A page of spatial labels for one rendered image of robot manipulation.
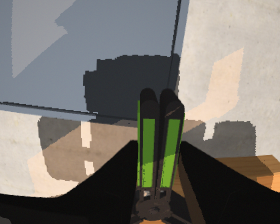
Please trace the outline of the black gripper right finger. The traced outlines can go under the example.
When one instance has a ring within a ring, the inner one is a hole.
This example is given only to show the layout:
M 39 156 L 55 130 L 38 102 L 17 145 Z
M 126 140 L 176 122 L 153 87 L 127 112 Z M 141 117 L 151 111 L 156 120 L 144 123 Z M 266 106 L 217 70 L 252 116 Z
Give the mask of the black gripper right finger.
M 177 165 L 192 224 L 280 224 L 280 192 L 186 141 Z

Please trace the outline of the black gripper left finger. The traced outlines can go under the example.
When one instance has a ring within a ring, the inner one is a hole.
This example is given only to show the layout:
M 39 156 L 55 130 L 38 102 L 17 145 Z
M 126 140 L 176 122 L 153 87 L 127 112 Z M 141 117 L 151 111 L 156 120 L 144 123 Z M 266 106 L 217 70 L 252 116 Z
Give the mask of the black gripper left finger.
M 138 140 L 130 140 L 93 175 L 59 197 L 0 193 L 0 224 L 130 224 Z

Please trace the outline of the orange wooden board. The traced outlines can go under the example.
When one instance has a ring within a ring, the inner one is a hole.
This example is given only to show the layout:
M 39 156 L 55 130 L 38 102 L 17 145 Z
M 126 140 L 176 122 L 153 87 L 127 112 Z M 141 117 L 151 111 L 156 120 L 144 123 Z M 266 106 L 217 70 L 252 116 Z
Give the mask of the orange wooden board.
M 273 155 L 215 158 L 240 174 L 274 191 L 280 192 L 280 162 Z M 178 169 L 172 190 L 184 196 Z

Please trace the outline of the grey shallow tray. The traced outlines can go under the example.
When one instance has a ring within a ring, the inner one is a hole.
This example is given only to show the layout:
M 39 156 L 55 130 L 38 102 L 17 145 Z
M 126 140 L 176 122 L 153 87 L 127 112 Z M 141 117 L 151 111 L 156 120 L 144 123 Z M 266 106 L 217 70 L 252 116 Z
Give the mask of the grey shallow tray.
M 0 0 L 0 110 L 138 128 L 144 88 L 175 93 L 189 2 Z

